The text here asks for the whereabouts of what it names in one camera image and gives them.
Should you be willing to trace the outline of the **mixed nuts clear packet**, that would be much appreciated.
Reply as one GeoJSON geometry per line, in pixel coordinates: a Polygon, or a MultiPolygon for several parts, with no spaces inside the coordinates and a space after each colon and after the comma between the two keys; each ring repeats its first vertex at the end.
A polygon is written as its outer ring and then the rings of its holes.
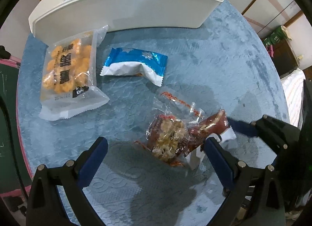
{"type": "Polygon", "coordinates": [[[153,98],[153,119],[146,130],[145,140],[137,140],[134,144],[170,166],[186,165],[187,156],[203,144],[195,127],[205,116],[205,111],[195,102],[162,86],[153,98]]]}

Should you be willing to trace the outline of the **orange fried snack bag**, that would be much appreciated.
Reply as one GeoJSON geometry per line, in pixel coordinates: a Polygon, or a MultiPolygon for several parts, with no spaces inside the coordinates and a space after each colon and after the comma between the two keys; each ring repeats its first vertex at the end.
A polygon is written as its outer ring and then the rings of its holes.
{"type": "Polygon", "coordinates": [[[69,119],[109,102],[96,80],[97,48],[107,31],[108,26],[104,26],[48,47],[42,70],[40,118],[69,119]]]}

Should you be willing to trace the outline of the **dark red date packet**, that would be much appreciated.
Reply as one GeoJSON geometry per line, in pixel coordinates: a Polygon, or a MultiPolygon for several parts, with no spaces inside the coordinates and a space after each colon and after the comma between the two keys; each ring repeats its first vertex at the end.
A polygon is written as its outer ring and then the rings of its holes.
{"type": "Polygon", "coordinates": [[[204,159],[203,144],[213,137],[218,143],[236,139],[236,134],[227,119],[224,109],[188,128],[189,138],[183,150],[183,163],[191,170],[196,169],[204,159]]]}

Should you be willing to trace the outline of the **green bag with flowers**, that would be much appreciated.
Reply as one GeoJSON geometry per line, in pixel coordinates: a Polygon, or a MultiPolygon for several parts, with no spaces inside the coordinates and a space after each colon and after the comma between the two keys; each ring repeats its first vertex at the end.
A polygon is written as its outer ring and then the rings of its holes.
{"type": "Polygon", "coordinates": [[[277,27],[268,37],[262,40],[269,56],[274,57],[273,46],[281,42],[283,39],[292,40],[291,35],[286,26],[277,27]]]}

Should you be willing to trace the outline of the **blue table cloth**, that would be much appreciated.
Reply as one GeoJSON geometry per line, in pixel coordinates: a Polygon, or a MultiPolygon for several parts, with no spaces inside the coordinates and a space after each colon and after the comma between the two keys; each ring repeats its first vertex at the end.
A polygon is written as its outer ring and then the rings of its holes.
{"type": "MultiPolygon", "coordinates": [[[[163,86],[207,116],[219,109],[251,122],[269,115],[289,121],[280,78],[250,24],[223,1],[198,29],[145,28],[108,33],[97,50],[101,71],[112,48],[168,57],[163,86]]],[[[158,88],[144,77],[97,77],[109,102],[69,119],[40,118],[46,45],[30,35],[19,71],[18,115],[31,171],[62,166],[103,136],[109,149],[87,199],[107,225],[206,225],[223,202],[209,160],[195,169],[171,167],[136,146],[155,116],[158,88]]]]}

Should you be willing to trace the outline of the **blue white candy wrapper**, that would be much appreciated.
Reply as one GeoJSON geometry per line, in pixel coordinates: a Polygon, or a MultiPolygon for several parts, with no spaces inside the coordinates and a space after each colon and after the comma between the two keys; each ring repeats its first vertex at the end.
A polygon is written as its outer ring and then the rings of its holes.
{"type": "Polygon", "coordinates": [[[135,48],[112,48],[100,76],[143,76],[161,87],[168,56],[135,48]]]}

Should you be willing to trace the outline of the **white plastic storage bin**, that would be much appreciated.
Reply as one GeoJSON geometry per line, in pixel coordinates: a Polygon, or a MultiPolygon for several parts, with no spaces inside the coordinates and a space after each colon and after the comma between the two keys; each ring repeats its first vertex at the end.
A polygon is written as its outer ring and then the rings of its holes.
{"type": "Polygon", "coordinates": [[[41,0],[28,18],[47,45],[108,26],[109,31],[148,27],[198,28],[224,0],[41,0]]]}

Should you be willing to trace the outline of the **green chalkboard pink frame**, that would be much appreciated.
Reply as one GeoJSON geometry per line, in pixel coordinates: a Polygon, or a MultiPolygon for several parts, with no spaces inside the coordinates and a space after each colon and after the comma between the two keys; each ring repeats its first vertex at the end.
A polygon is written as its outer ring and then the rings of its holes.
{"type": "Polygon", "coordinates": [[[18,74],[18,68],[1,64],[1,197],[27,200],[32,181],[17,121],[18,74]]]}

